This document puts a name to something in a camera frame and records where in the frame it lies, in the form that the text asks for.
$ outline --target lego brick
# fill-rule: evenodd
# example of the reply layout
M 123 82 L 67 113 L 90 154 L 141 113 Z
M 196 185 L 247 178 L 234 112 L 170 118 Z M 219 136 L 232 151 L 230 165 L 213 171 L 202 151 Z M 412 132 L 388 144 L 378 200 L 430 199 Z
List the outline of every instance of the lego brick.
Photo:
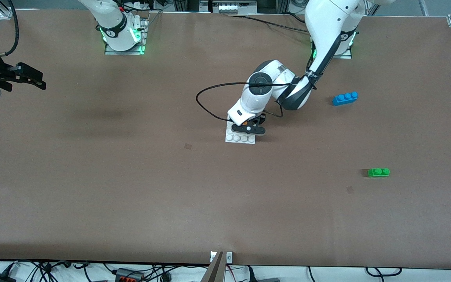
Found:
M 231 127 L 233 122 L 228 121 L 225 127 L 225 141 L 228 143 L 255 144 L 255 135 L 240 132 L 233 132 Z
M 340 105 L 352 103 L 356 100 L 358 100 L 358 93 L 352 92 L 352 93 L 345 93 L 345 94 L 337 95 L 337 96 L 335 96 L 335 98 L 333 98 L 332 102 L 333 102 L 334 106 L 340 106 Z
M 386 177 L 389 176 L 390 170 L 388 168 L 371 168 L 368 170 L 368 177 Z

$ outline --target white floor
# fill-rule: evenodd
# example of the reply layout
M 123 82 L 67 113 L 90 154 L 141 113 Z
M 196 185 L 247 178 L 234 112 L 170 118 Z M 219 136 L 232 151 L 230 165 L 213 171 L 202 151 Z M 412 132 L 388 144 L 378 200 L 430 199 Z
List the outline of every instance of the white floor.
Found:
M 0 273 L 10 264 L 10 261 L 0 261 Z M 137 264 L 107 264 L 111 269 L 130 268 L 132 270 L 147 269 L 151 266 Z M 34 266 L 30 262 L 19 262 L 11 269 L 12 277 L 17 282 L 24 282 Z M 233 270 L 236 281 L 249 280 L 248 269 L 244 266 L 233 266 L 239 268 Z M 281 282 L 312 282 L 308 275 L 308 268 L 302 266 L 253 266 L 257 280 L 267 278 L 279 278 Z M 381 279 L 374 278 L 365 273 L 364 268 L 320 268 L 311 267 L 316 282 L 380 282 Z M 199 282 L 206 269 L 204 268 L 177 268 L 171 272 L 172 282 Z M 393 273 L 396 269 L 381 268 L 383 274 Z M 90 280 L 114 282 L 112 275 L 102 264 L 90 264 L 87 267 Z M 73 267 L 64 268 L 59 266 L 52 270 L 58 282 L 88 282 L 82 269 Z M 41 275 L 36 274 L 33 282 L 39 282 Z M 403 269 L 396 277 L 385 277 L 385 282 L 451 282 L 451 271 L 435 269 Z M 229 272 L 225 275 L 225 282 L 234 282 Z

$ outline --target brown tabletop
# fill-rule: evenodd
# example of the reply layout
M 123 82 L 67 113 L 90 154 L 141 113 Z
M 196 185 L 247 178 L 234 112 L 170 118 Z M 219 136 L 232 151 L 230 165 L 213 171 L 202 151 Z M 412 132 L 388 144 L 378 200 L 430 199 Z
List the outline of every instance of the brown tabletop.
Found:
M 7 63 L 48 89 L 0 98 L 0 258 L 451 268 L 451 28 L 363 18 L 299 111 L 255 145 L 195 102 L 278 59 L 302 75 L 308 35 L 216 14 L 162 14 L 143 56 L 105 56 L 88 11 L 18 11 Z M 304 27 L 289 16 L 262 16 Z M 0 51 L 14 38 L 0 23 Z M 202 102 L 219 116 L 241 86 Z M 357 91 L 357 102 L 331 99 Z M 277 110 L 274 102 L 268 106 Z M 365 177 L 387 167 L 391 176 Z

